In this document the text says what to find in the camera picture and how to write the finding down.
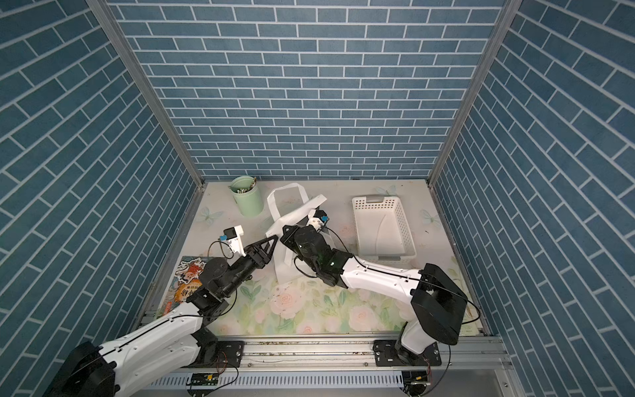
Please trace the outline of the white plastic basket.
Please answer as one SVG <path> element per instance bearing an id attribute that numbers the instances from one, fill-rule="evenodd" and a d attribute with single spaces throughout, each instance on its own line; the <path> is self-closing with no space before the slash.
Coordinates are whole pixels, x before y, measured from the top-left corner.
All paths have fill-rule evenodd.
<path id="1" fill-rule="evenodd" d="M 362 258 L 405 266 L 417 256 L 402 202 L 396 196 L 352 199 L 358 253 Z"/>

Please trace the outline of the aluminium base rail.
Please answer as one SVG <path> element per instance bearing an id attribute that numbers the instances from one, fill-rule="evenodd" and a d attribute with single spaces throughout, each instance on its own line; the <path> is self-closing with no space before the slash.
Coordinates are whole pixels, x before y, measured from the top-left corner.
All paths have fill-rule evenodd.
<path id="1" fill-rule="evenodd" d="M 212 353 L 200 352 L 194 363 L 138 391 L 402 388 L 401 372 L 427 372 L 430 396 L 524 395 L 511 357 L 497 337 L 467 337 L 454 347 L 433 344 L 413 365 L 400 359 L 396 342 L 393 332 L 223 337 Z M 188 388 L 191 375 L 198 372 L 218 373 L 218 385 Z"/>

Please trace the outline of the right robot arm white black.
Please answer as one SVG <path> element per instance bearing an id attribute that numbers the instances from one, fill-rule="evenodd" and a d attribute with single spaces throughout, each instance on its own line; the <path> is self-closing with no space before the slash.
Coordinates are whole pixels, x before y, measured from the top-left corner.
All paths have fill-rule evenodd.
<path id="1" fill-rule="evenodd" d="M 364 261 L 329 246 L 312 226 L 284 226 L 280 242 L 328 286 L 366 289 L 410 305 L 416 319 L 395 344 L 401 360 L 413 365 L 435 343 L 458 344 L 470 300 L 441 267 L 405 270 Z"/>

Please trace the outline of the white insulated delivery bag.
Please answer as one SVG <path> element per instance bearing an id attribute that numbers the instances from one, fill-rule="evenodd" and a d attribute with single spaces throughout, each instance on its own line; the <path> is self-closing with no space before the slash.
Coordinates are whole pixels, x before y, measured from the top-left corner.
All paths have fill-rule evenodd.
<path id="1" fill-rule="evenodd" d="M 302 203 L 293 211 L 281 216 L 276 203 L 275 193 L 293 189 L 298 190 Z M 276 279 L 280 285 L 296 280 L 303 275 L 294 265 L 294 258 L 297 256 L 294 251 L 294 234 L 300 228 L 311 226 L 318 230 L 323 225 L 323 221 L 318 220 L 318 216 L 315 213 L 326 201 L 327 198 L 324 195 L 309 199 L 305 188 L 298 183 L 291 183 L 276 188 L 267 197 L 267 204 L 274 223 L 266 231 L 266 236 L 268 238 L 277 236 L 278 238 L 274 249 L 273 262 Z"/>

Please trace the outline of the circuit board right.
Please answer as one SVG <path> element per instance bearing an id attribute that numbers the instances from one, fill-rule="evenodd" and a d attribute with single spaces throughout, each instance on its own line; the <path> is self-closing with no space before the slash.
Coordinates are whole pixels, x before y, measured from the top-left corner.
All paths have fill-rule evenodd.
<path id="1" fill-rule="evenodd" d="M 424 396 L 431 386 L 427 372 L 401 372 L 403 379 L 402 392 L 410 397 Z"/>

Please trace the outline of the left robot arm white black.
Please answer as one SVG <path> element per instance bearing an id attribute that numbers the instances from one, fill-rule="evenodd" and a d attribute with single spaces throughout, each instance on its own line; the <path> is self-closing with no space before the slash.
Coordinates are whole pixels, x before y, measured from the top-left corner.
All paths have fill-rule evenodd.
<path id="1" fill-rule="evenodd" d="M 208 324 L 218 319 L 228 298 L 252 273 L 268 265 L 277 236 L 252 243 L 230 264 L 211 258 L 199 276 L 201 286 L 163 317 L 99 346 L 73 349 L 45 391 L 46 396 L 130 396 L 160 377 L 212 353 L 217 337 Z"/>

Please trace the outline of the colourful illustrated book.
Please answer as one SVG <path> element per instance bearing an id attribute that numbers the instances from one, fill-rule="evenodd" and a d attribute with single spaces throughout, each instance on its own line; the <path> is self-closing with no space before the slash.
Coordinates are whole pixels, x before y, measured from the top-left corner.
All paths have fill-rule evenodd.
<path id="1" fill-rule="evenodd" d="M 209 256 L 182 256 L 165 291 L 159 309 L 158 319 L 184 303 L 201 285 L 200 276 L 210 260 Z"/>

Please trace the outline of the floral table mat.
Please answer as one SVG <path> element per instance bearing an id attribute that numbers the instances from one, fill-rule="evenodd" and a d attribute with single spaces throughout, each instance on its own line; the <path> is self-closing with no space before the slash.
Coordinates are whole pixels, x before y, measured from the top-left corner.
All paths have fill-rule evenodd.
<path id="1" fill-rule="evenodd" d="M 272 266 L 255 271 L 228 303 L 210 326 L 219 336 L 399 331 L 416 318 L 410 304 L 366 289 L 307 276 L 281 285 Z"/>

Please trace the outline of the green circuit board left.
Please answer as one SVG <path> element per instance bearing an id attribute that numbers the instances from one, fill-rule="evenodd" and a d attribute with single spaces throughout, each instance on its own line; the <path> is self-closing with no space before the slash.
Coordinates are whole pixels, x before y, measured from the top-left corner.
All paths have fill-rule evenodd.
<path id="1" fill-rule="evenodd" d="M 219 375 L 218 373 L 193 373 L 190 377 L 189 382 L 186 384 L 188 388 L 193 387 L 204 387 L 204 388 L 213 388 L 218 385 Z"/>

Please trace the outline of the green round object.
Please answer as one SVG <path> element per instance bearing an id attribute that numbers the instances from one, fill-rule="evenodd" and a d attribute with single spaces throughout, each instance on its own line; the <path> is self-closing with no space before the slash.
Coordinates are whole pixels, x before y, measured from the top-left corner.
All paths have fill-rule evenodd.
<path id="1" fill-rule="evenodd" d="M 246 218 L 253 218 L 260 215 L 264 208 L 264 203 L 261 196 L 259 185 L 257 184 L 257 180 L 256 180 L 256 187 L 250 192 L 246 194 L 242 194 L 242 195 L 238 195 L 233 191 L 232 189 L 233 181 L 229 185 L 229 189 L 232 192 L 236 206 L 238 207 L 241 215 L 243 215 Z"/>

